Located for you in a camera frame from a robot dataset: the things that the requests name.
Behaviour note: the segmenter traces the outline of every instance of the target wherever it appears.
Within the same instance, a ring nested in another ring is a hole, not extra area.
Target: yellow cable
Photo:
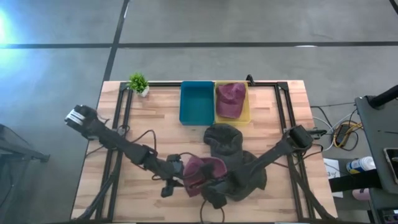
[[[341,128],[341,125],[343,125],[343,124],[345,124],[345,123],[347,123],[347,122],[341,123],[341,124],[337,127],[336,130],[338,130],[338,128]],[[335,134],[333,135],[333,145],[335,145],[335,147],[341,147],[341,145],[343,144],[343,142],[346,141],[346,138],[348,137],[348,134],[351,133],[352,130],[353,130],[355,127],[358,127],[358,126],[361,126],[360,128],[363,128],[363,127],[362,127],[362,123],[353,124],[353,125],[349,128],[349,130],[347,130],[346,134],[344,135],[343,140],[340,142],[339,145],[337,145],[337,143],[336,143],[336,135],[337,135],[337,134],[336,134],[337,131],[336,131]]]

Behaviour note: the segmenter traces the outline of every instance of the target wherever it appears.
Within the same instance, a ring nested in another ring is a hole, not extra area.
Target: green plant
[[[145,80],[141,72],[136,72],[130,76],[130,82],[128,83],[129,89],[136,90],[138,93],[142,93],[148,86],[148,81]]]

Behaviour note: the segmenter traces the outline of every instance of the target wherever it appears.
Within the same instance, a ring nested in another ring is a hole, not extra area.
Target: white pot
[[[149,92],[149,86],[147,86],[146,88],[145,88],[145,90],[144,91],[142,91],[142,93],[137,93],[139,96],[141,96],[141,97],[145,97],[145,96],[147,96],[147,94],[148,94],[148,92]]]

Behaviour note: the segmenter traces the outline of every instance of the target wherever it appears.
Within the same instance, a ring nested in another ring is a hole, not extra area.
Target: blue bin
[[[183,125],[206,125],[214,123],[214,83],[181,83],[180,122]]]

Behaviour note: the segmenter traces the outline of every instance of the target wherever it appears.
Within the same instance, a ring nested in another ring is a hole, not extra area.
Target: white paper
[[[340,177],[340,169],[338,167],[338,161],[335,159],[323,159],[323,162],[325,164],[328,164],[329,166],[326,166],[326,172],[328,173],[328,179],[330,178],[335,178],[335,177]],[[343,198],[343,193],[342,192],[335,192],[332,193],[332,195],[334,197],[339,197],[339,198]]]

